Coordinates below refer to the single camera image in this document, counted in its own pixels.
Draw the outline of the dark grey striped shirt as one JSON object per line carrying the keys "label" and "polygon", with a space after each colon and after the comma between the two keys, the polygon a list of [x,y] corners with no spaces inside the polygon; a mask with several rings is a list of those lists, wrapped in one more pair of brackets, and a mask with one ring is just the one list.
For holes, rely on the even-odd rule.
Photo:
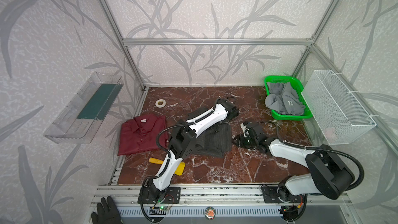
{"label": "dark grey striped shirt", "polygon": [[232,147],[232,130],[223,121],[227,117],[225,107],[219,105],[215,109],[201,107],[188,115],[187,123],[193,125],[187,128],[185,151],[181,157],[191,154],[223,157]]}

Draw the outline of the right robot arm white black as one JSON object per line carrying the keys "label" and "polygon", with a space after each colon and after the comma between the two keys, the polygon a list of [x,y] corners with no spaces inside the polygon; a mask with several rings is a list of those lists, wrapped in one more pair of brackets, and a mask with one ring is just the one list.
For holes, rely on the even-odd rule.
{"label": "right robot arm white black", "polygon": [[336,200],[345,191],[357,188],[365,178],[362,164],[355,157],[328,145],[303,146],[282,140],[279,127],[276,136],[267,136],[260,122],[243,122],[242,134],[232,142],[235,146],[269,153],[306,167],[309,173],[288,176],[277,187],[262,186],[264,200],[290,203],[297,197],[321,195]]}

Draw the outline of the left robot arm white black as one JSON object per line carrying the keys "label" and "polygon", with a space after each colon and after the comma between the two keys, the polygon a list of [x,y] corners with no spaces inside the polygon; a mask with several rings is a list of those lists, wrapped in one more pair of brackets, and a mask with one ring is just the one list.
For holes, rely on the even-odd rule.
{"label": "left robot arm white black", "polygon": [[200,108],[180,119],[175,125],[165,128],[156,137],[156,145],[166,152],[165,160],[155,176],[144,179],[138,203],[158,204],[165,200],[174,172],[183,159],[198,149],[198,138],[211,127],[223,126],[230,129],[229,122],[239,115],[239,109],[227,98],[216,99],[213,107]]}

